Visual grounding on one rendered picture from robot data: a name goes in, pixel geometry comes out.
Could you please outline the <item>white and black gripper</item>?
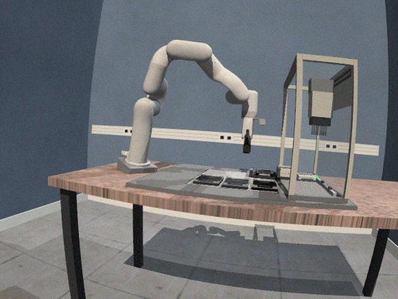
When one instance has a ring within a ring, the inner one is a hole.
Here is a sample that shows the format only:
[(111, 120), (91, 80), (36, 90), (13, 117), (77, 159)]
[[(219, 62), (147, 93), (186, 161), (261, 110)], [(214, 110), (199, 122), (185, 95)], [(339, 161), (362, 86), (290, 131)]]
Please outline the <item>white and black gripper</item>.
[[(242, 117), (243, 118), (243, 126), (242, 126), (242, 139), (244, 139), (243, 153), (250, 153), (250, 140), (253, 137), (253, 129), (254, 129), (254, 119), (250, 117)], [(248, 135), (249, 133), (249, 135)]]

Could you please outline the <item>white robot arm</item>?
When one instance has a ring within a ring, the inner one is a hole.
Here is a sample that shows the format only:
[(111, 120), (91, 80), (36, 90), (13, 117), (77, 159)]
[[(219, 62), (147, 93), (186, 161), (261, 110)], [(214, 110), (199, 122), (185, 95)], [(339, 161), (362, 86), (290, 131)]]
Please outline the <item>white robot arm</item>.
[(210, 46), (205, 43), (173, 40), (154, 54), (143, 83), (143, 91), (147, 97), (139, 99), (134, 105), (130, 149), (129, 152), (121, 151), (121, 155), (126, 156), (125, 162), (129, 165), (137, 167), (150, 165), (148, 153), (153, 116), (158, 115), (163, 107), (168, 89), (165, 75), (170, 62), (173, 61), (171, 58), (197, 61), (196, 63), (210, 79), (229, 89), (226, 93), (228, 103), (242, 104), (242, 117), (257, 118), (257, 92), (248, 91), (236, 75), (225, 69), (212, 54)]

